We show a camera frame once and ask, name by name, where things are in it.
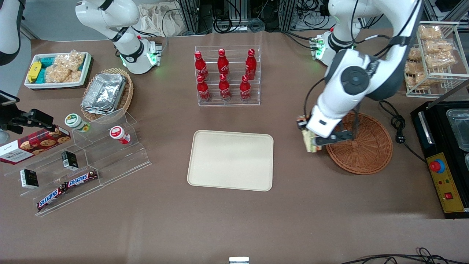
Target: cookie box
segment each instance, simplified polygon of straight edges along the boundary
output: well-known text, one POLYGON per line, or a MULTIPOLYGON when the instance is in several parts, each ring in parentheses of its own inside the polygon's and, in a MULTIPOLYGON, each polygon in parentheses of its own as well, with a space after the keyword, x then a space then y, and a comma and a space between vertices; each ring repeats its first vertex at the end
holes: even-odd
MULTIPOLYGON (((78 82, 71 82, 71 83, 45 83, 45 84, 35 84, 31 83, 27 76, 24 80, 24 86, 28 87, 31 90, 58 90, 58 89, 70 89, 70 88, 84 88, 84 83, 87 79, 87 76, 89 74, 89 70, 91 69, 91 54, 87 52, 85 53, 85 59, 83 62, 83 69, 82 69, 82 75, 80 76, 80 80, 78 82)), ((50 53, 50 54, 38 54, 34 55, 32 58, 31 65, 34 62, 38 62, 41 60, 41 58, 49 58, 49 57, 55 57, 60 54, 69 54, 68 52, 65 53, 50 53)))
POLYGON ((70 133, 58 125, 55 132, 41 129, 0 147, 0 161, 18 164, 69 140, 70 133))

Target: coca-cola bottle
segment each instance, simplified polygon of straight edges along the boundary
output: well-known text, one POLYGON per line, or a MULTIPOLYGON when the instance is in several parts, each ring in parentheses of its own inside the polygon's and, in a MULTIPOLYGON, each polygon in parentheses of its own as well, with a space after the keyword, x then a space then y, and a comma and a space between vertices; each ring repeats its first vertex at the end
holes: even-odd
POLYGON ((248 50, 248 58, 246 59, 246 75, 248 76, 249 80, 254 80, 254 76, 256 76, 256 67, 257 61, 254 58, 254 49, 248 50))
POLYGON ((205 63, 204 59, 202 59, 202 54, 200 51, 196 51, 194 53, 194 57, 196 58, 197 75, 202 75, 205 79, 208 79, 207 64, 205 63))
POLYGON ((197 91, 201 102, 210 102, 210 92, 208 91, 208 85, 205 83, 203 75, 197 76, 197 91))
POLYGON ((227 80, 230 79, 230 65, 228 62, 228 59, 225 57, 225 50, 224 49, 219 49, 218 50, 218 72, 220 74, 225 74, 227 77, 227 80))
POLYGON ((231 99, 230 84, 227 82, 227 76, 220 74, 220 83, 218 84, 220 89, 221 100, 228 102, 231 99))
POLYGON ((249 84, 247 75, 242 76, 239 89, 240 89, 241 101, 243 103, 248 102, 251 99, 251 85, 249 84))

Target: round wicker basket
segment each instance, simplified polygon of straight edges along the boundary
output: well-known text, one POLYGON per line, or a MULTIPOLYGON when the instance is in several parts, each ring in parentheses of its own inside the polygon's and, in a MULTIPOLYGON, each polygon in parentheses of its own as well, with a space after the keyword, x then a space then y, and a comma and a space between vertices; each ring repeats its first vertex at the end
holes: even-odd
MULTIPOLYGON (((344 128, 352 130, 355 113, 343 118, 344 128)), ((393 155, 393 142, 386 128, 369 115, 358 114, 358 134, 347 140, 326 146, 337 165, 355 174, 373 174, 384 169, 393 155)))
MULTIPOLYGON (((130 101, 132 100, 132 96, 134 95, 134 85, 132 83, 132 80, 130 79, 129 74, 126 73, 124 70, 116 69, 116 68, 106 69, 100 73, 111 73, 111 74, 118 73, 118 74, 125 76, 125 78, 127 79, 127 82, 124 86, 124 92, 122 93, 121 101, 119 102, 119 106, 117 107, 117 109, 123 108, 125 111, 127 111, 130 106, 130 101)), ((98 75, 95 75, 93 79, 91 79, 91 81, 86 86, 85 92, 83 94, 83 98, 85 98, 86 94, 88 93, 91 83, 94 81, 94 78, 96 78, 96 76, 98 75)), ((90 121, 96 120, 104 116, 104 115, 88 113, 83 108, 82 108, 82 113, 83 113, 83 116, 90 121)))

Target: small black box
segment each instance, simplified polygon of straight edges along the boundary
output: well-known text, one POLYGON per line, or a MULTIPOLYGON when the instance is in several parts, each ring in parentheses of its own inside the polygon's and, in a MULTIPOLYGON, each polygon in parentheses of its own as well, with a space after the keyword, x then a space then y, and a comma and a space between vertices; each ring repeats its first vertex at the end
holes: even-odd
POLYGON ((68 151, 62 152, 62 161, 63 161, 63 167, 65 169, 69 169, 71 171, 78 170, 78 162, 76 161, 75 154, 68 152, 68 151))
POLYGON ((28 189, 35 189, 39 187, 38 177, 36 172, 24 169, 21 174, 21 186, 28 189))

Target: yellow control panel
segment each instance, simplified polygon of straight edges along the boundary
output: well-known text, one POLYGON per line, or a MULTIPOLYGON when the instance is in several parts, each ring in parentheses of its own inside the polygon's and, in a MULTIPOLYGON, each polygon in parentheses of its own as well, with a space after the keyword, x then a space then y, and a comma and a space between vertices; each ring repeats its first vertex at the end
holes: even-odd
POLYGON ((445 155, 438 153, 427 158, 431 177, 445 213, 464 212, 461 197, 454 185, 453 176, 448 168, 445 155))

